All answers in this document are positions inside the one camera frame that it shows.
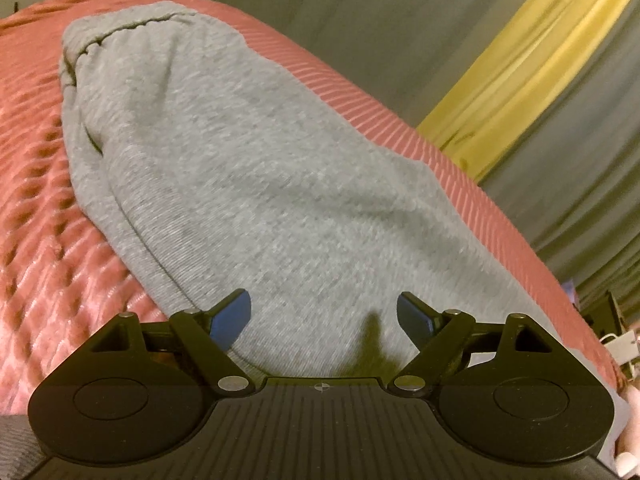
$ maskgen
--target folded gray sweatpants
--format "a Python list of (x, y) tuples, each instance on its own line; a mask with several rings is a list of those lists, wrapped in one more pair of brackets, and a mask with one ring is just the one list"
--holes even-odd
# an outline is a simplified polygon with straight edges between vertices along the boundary
[(230, 356), (256, 380), (388, 380), (417, 354), (404, 290), (481, 322), (523, 312), (558, 338), (427, 165), (374, 145), (225, 23), (161, 2), (77, 20), (63, 47), (79, 204), (167, 315), (248, 290)]

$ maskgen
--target yellow curtain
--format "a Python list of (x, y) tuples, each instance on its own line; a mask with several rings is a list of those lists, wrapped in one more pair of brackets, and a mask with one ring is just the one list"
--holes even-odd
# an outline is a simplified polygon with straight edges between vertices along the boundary
[(629, 0), (527, 0), (418, 126), (479, 182), (572, 81)]

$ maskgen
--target black robotic device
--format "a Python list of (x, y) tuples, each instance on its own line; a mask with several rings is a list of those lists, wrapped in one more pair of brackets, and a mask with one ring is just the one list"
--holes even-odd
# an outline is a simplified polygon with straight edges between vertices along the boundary
[[(207, 312), (110, 320), (36, 389), (47, 458), (28, 480), (611, 480), (596, 456), (607, 390), (523, 314), (442, 314), (408, 292), (398, 321), (419, 354), (379, 378), (267, 378), (225, 351), (245, 290)], [(496, 352), (468, 367), (474, 352)]]

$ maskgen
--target pink bedspread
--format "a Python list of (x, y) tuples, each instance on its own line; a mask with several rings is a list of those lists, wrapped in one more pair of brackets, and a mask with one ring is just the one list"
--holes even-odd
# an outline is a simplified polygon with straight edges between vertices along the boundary
[[(117, 312), (162, 313), (80, 211), (62, 141), (61, 37), (82, 16), (159, 0), (49, 0), (0, 20), (0, 414)], [(435, 172), (478, 239), (613, 386), (623, 376), (555, 278), (492, 201), (396, 115), (273, 29), (209, 0), (173, 0), (214, 16), (287, 68), (364, 136)]]

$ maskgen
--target gray curtain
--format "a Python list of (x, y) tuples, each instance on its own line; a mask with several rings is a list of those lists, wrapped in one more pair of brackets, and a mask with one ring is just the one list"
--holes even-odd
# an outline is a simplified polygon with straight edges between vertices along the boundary
[(525, 0), (217, 0), (271, 25), (415, 126)]
[(582, 306), (640, 314), (640, 0), (481, 184)]

